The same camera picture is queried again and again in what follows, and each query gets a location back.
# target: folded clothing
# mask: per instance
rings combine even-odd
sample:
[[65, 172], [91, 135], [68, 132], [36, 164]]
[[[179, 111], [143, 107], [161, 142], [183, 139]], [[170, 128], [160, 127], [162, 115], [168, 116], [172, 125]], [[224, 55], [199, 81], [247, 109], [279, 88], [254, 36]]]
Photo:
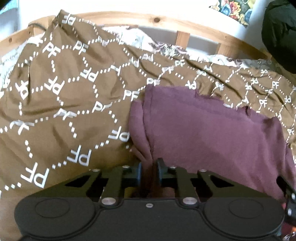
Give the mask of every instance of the folded clothing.
[[207, 169], [277, 200], [284, 200], [279, 175], [295, 186], [292, 153], [278, 118], [251, 107], [231, 109], [185, 87], [147, 85], [144, 103], [132, 103], [129, 131], [147, 189], [157, 158], [191, 173]]

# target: black bag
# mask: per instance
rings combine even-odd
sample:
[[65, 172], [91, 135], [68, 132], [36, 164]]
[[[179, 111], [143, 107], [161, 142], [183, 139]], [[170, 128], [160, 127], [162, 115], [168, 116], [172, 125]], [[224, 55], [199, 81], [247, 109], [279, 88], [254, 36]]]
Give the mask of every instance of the black bag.
[[287, 71], [296, 74], [296, 2], [275, 0], [266, 8], [262, 41]]

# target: wooden bed frame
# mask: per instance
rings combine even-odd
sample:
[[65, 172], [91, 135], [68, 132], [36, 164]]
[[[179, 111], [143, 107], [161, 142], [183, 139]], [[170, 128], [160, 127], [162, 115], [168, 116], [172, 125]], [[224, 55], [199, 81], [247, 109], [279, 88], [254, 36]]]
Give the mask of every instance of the wooden bed frame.
[[[222, 54], [230, 58], [238, 58], [238, 54], [242, 51], [252, 59], [271, 59], [271, 55], [268, 52], [264, 50], [260, 51], [238, 38], [219, 30], [185, 20], [130, 12], [89, 12], [76, 15], [103, 26], [145, 26], [177, 31], [175, 43], [183, 48], [187, 47], [190, 34], [194, 34], [217, 42], [216, 54]], [[48, 28], [54, 18], [54, 15], [47, 16], [32, 21], [31, 23], [39, 23], [45, 28]], [[0, 41], [0, 56], [17, 48], [29, 37], [42, 32], [43, 30], [35, 26], [29, 26], [24, 30], [15, 32]]]

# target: brown fabric with white pattern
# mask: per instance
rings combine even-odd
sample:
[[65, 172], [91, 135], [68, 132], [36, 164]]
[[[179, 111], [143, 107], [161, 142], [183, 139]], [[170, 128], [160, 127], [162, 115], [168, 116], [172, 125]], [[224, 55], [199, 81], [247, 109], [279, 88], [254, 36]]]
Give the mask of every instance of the brown fabric with white pattern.
[[64, 11], [42, 40], [24, 48], [0, 100], [1, 241], [20, 237], [13, 212], [23, 197], [89, 169], [134, 162], [129, 109], [146, 84], [198, 88], [233, 108], [277, 115], [296, 148], [295, 87], [275, 72], [148, 53]]

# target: purple cloth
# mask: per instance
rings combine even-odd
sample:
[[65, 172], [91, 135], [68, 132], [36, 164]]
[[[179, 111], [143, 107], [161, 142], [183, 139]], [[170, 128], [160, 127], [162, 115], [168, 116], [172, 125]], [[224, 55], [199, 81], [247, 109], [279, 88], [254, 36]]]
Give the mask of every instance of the purple cloth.
[[249, 107], [237, 110], [188, 88], [147, 85], [144, 103], [132, 103], [132, 150], [151, 188], [153, 161], [163, 158], [196, 173], [207, 169], [283, 200], [276, 178], [295, 186], [295, 167], [279, 120]]

